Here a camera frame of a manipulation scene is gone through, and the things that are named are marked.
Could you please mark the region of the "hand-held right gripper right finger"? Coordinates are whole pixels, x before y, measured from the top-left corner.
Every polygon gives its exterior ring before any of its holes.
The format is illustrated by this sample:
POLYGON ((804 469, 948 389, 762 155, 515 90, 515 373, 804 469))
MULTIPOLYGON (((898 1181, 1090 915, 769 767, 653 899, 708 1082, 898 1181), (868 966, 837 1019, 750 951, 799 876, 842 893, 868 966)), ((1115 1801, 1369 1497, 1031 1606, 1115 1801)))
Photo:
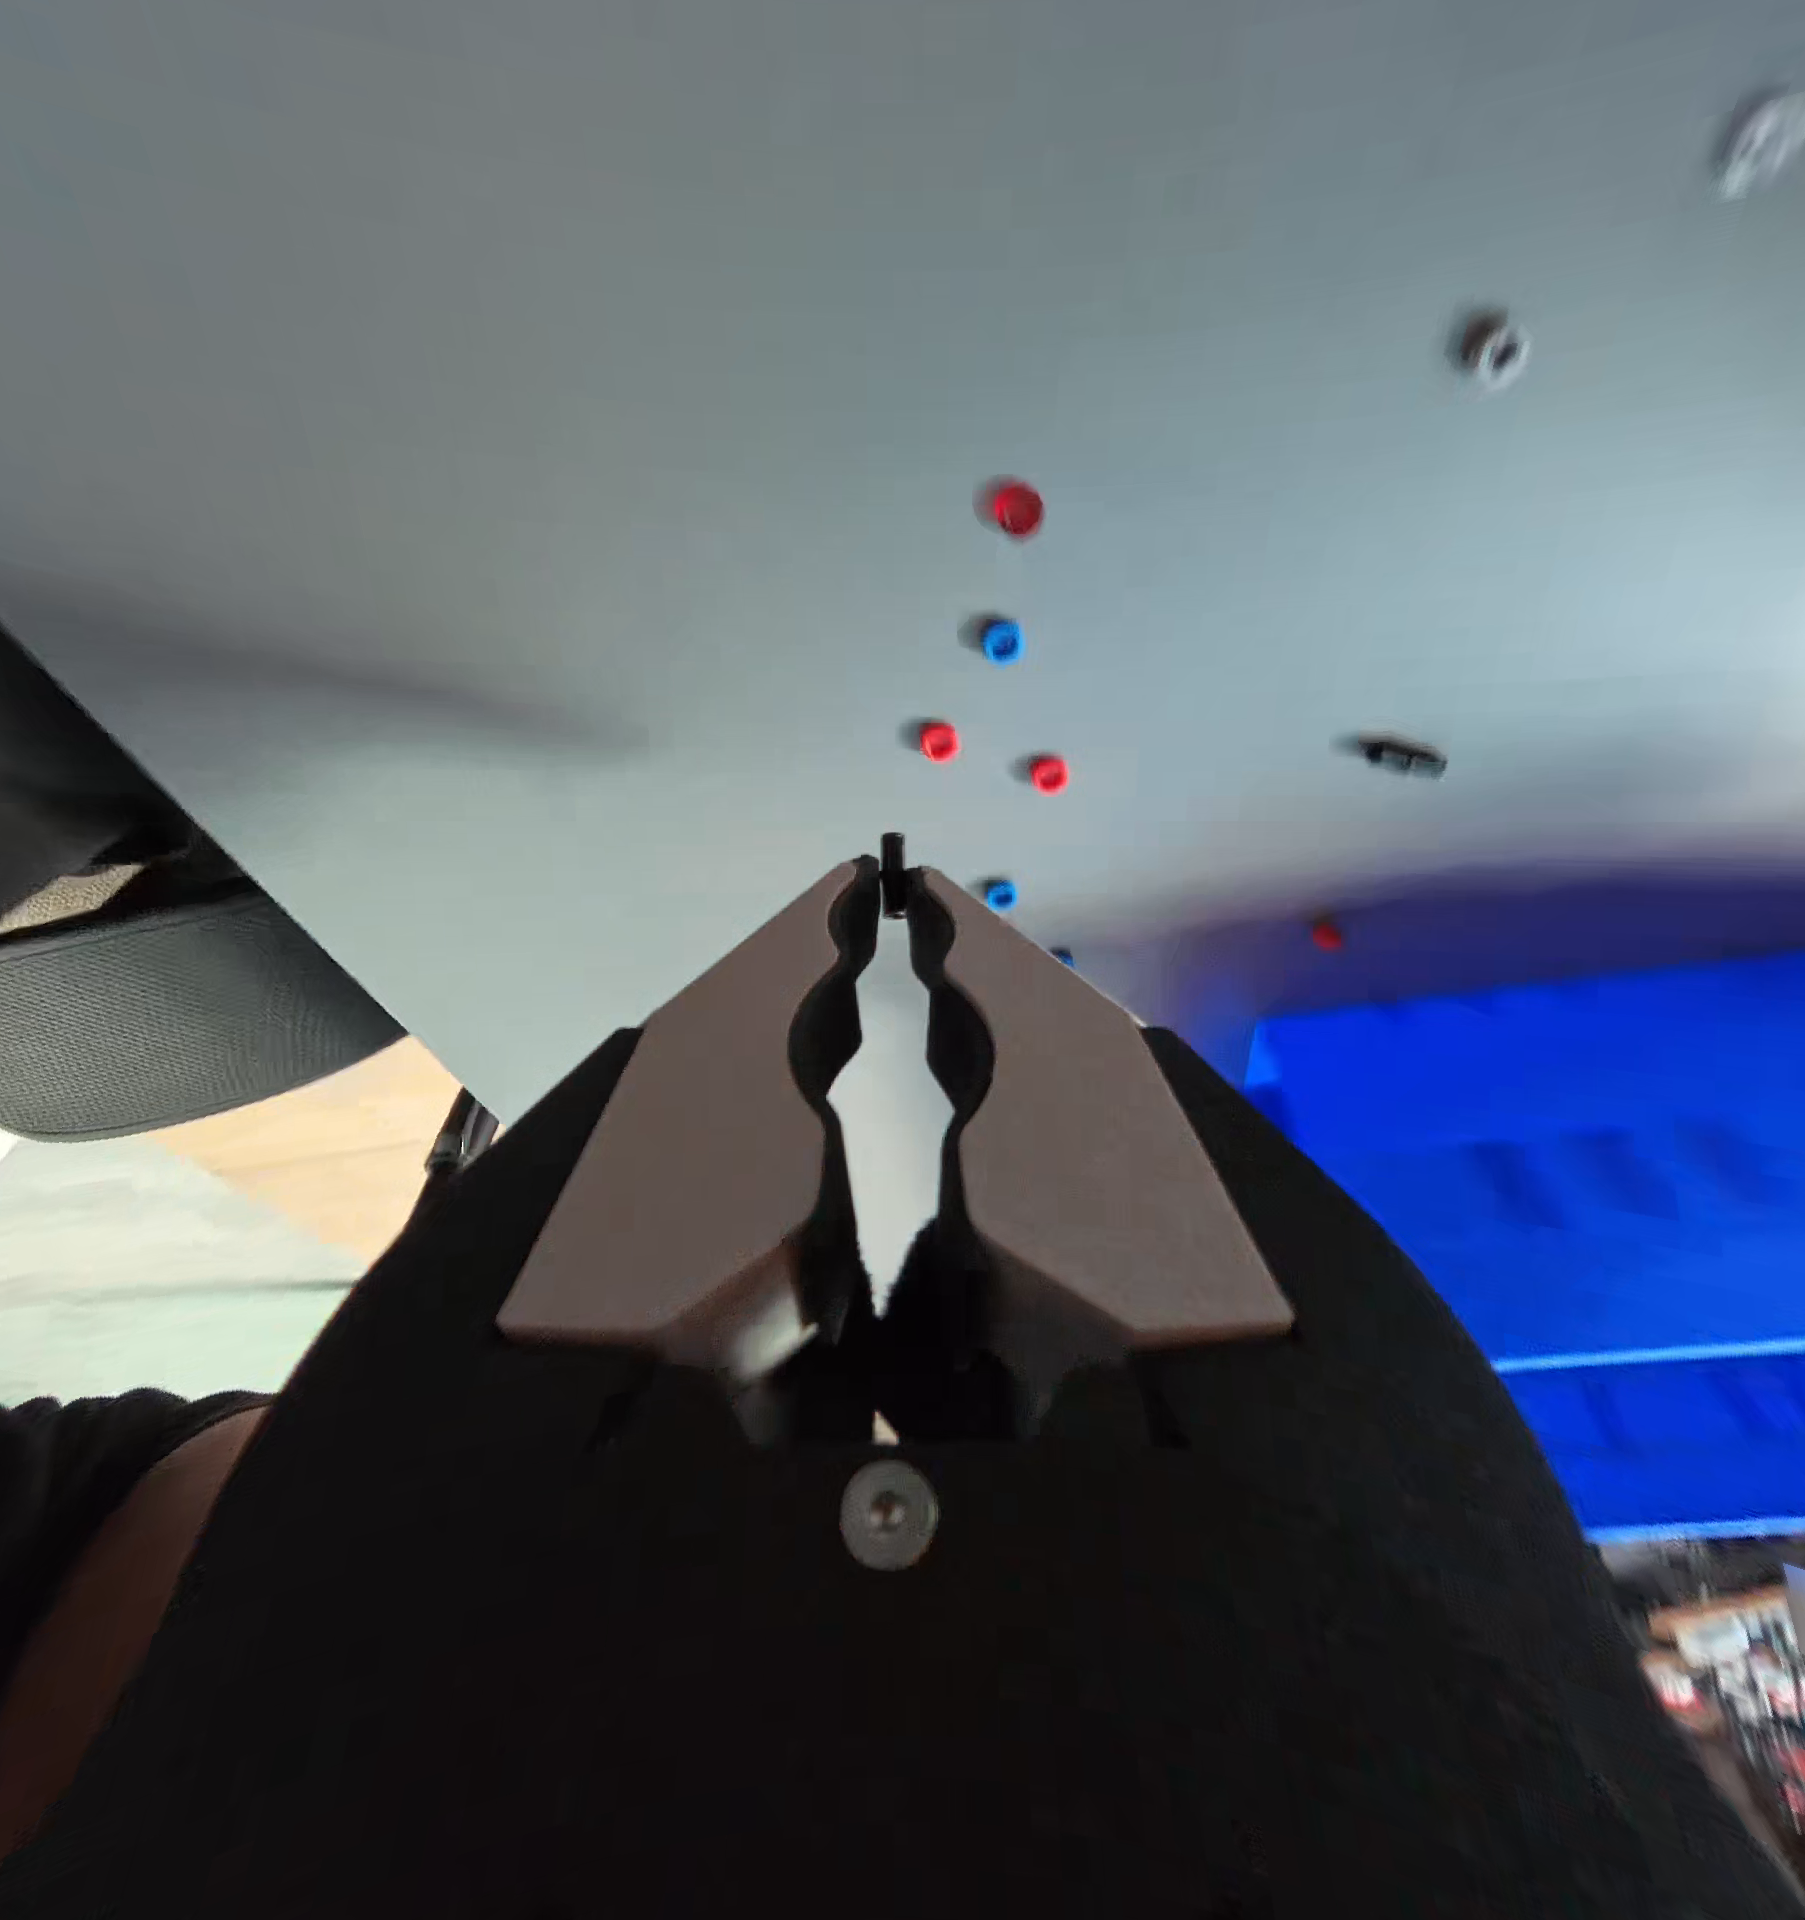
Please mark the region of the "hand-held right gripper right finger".
POLYGON ((1286 1336, 1295 1310, 1141 1024, 930 865, 907 876, 907 938, 948 1105, 945 1319, 1017 1417, 1083 1372, 1286 1336))

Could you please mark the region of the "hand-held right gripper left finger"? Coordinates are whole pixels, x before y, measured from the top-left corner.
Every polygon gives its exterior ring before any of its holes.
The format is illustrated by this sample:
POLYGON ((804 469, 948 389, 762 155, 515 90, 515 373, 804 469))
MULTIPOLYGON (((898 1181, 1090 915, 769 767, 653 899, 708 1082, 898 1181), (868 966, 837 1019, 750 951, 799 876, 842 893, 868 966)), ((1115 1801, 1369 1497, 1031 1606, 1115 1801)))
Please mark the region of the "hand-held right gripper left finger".
POLYGON ((741 1426, 868 1426, 872 1321, 831 1092, 863 1047, 884 880, 850 858, 642 1025, 504 1301, 529 1355, 715 1381, 741 1426))

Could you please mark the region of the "person's right forearm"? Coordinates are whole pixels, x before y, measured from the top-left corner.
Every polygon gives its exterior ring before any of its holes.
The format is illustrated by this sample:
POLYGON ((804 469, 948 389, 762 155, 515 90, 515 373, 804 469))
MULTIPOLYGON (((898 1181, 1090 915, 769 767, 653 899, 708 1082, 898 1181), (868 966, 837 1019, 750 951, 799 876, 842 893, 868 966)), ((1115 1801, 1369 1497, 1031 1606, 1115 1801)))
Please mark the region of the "person's right forearm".
POLYGON ((115 1711, 268 1406, 0 1406, 0 1865, 115 1711))

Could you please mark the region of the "scattered coloured round lego studs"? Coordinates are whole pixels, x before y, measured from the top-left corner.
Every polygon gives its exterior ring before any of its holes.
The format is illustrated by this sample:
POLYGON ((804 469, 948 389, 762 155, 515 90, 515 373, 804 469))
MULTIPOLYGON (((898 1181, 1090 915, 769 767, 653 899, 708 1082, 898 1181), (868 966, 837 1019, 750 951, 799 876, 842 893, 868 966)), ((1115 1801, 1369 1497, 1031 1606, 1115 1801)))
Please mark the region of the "scattered coloured round lego studs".
MULTIPOLYGON (((1025 479, 991 479, 981 489, 981 517, 1004 540, 1031 540, 1047 517, 1044 494, 1025 479)), ((1004 669, 1025 658, 1025 629, 1013 616, 988 613, 974 630, 975 648, 988 666, 1004 669)), ((926 764, 945 767, 962 755, 962 733, 945 717, 917 722, 910 733, 914 755, 926 764)), ((1013 780, 1038 797, 1061 797, 1070 790, 1073 767, 1062 755, 1038 752, 1013 767, 1013 780)), ((994 913, 1012 913, 1019 905, 1013 879, 985 879, 981 902, 994 913)), ((1333 918, 1314 918, 1307 938, 1324 954, 1344 951, 1344 929, 1333 918)))

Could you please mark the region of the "dark grey round lego stud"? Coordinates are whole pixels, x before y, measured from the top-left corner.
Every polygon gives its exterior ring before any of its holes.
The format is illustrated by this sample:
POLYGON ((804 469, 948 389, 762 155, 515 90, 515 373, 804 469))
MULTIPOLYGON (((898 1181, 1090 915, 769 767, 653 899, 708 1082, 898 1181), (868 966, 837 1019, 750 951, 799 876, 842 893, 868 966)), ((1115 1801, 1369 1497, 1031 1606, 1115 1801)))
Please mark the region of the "dark grey round lego stud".
POLYGON ((1451 337, 1451 367, 1483 395, 1509 389, 1526 370, 1533 337, 1509 309, 1475 309, 1451 337))

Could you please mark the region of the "clear round lego stud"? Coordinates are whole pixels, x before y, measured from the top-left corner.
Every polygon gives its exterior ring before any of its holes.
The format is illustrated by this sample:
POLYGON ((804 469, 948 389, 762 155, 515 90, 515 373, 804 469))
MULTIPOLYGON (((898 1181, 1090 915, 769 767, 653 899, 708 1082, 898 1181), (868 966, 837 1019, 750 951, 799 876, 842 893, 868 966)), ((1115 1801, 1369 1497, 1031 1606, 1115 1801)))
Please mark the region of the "clear round lego stud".
POLYGON ((1709 155, 1709 181, 1722 203, 1776 187, 1805 148, 1805 88, 1763 88, 1738 103, 1709 155))

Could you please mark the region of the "black tripod stand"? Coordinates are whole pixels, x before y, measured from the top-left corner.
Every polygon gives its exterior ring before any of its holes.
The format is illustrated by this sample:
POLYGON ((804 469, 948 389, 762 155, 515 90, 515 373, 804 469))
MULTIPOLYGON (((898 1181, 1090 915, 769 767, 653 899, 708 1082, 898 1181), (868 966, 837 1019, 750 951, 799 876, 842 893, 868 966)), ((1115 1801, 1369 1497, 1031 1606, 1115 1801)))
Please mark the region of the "black tripod stand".
POLYGON ((427 1150, 424 1189, 435 1192, 474 1166, 496 1140, 500 1120, 462 1086, 427 1150))

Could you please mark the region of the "blue plastic bin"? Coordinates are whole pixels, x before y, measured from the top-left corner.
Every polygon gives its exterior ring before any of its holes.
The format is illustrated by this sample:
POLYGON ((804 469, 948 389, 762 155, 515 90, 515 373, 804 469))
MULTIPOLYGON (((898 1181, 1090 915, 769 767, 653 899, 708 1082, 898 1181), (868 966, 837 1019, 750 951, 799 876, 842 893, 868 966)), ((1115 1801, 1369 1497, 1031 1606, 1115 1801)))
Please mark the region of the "blue plastic bin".
POLYGON ((1259 1024, 1596 1542, 1805 1532, 1805 951, 1259 1024))

